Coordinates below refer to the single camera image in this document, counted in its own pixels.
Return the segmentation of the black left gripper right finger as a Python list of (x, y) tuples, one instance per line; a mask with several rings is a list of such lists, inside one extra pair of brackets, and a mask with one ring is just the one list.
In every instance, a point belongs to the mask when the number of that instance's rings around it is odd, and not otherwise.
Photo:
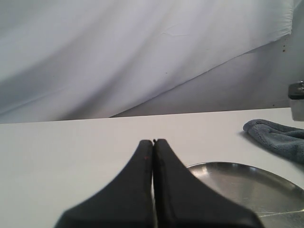
[(153, 186), (160, 228), (256, 228), (257, 215), (196, 178), (165, 139), (154, 142)]

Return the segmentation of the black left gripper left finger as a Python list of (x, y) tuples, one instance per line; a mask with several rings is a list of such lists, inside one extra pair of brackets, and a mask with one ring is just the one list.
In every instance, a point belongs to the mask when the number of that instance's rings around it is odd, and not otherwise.
[(102, 190), (66, 210), (58, 228), (152, 228), (153, 143), (141, 140), (121, 172)]

